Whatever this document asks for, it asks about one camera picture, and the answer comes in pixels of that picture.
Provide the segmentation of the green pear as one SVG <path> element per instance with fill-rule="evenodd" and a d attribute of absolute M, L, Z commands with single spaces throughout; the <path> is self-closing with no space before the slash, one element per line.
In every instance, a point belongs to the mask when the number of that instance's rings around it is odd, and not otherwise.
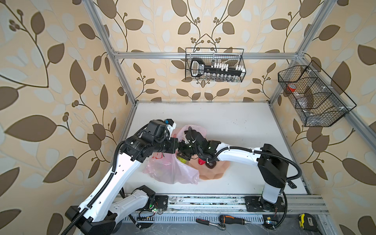
<path fill-rule="evenodd" d="M 178 157 L 178 156 L 177 156 L 177 159 L 178 159 L 179 161 L 181 161 L 182 163 L 184 163 L 184 164 L 187 163 L 187 160 L 184 159 L 184 158 L 181 158 L 181 157 Z"/>

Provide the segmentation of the pink plastic bag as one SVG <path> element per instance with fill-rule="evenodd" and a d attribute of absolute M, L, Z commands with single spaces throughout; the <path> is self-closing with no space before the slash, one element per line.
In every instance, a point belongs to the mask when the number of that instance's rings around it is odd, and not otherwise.
<path fill-rule="evenodd" d="M 193 184 L 199 181 L 199 171 L 183 163 L 176 154 L 154 153 L 143 173 L 166 184 Z"/>

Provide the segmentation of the dark purple plum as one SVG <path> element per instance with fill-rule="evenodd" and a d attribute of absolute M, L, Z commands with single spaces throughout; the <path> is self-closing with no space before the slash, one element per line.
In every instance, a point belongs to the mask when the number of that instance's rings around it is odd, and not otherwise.
<path fill-rule="evenodd" d="M 216 161 L 205 163 L 206 167 L 209 169 L 214 169 L 216 167 Z"/>

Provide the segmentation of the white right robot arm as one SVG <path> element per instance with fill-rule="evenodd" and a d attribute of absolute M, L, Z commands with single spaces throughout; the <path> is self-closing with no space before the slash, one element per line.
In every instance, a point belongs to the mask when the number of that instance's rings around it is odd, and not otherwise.
<path fill-rule="evenodd" d="M 264 144 L 261 148 L 245 148 L 220 141 L 208 141 L 191 126 L 185 132 L 185 139 L 179 142 L 177 151 L 179 157 L 188 161 L 196 155 L 207 164 L 228 161 L 256 165 L 264 180 L 259 200 L 262 207 L 275 206 L 280 195 L 284 194 L 286 185 L 302 176 L 298 164 L 284 157 L 270 144 Z"/>

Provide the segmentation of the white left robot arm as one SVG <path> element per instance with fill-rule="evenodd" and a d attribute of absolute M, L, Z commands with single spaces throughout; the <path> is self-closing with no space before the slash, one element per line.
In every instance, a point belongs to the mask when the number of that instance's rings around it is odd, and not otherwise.
<path fill-rule="evenodd" d="M 131 213 L 152 209 L 155 191 L 147 186 L 137 188 L 120 201 L 115 201 L 115 198 L 146 158 L 157 152 L 172 154 L 178 149 L 178 140 L 171 137 L 175 128 L 172 119 L 152 120 L 135 135 L 121 141 L 104 179 L 86 200 L 66 211 L 70 224 L 62 234 L 66 235 L 77 227 L 84 235 L 110 235 Z"/>

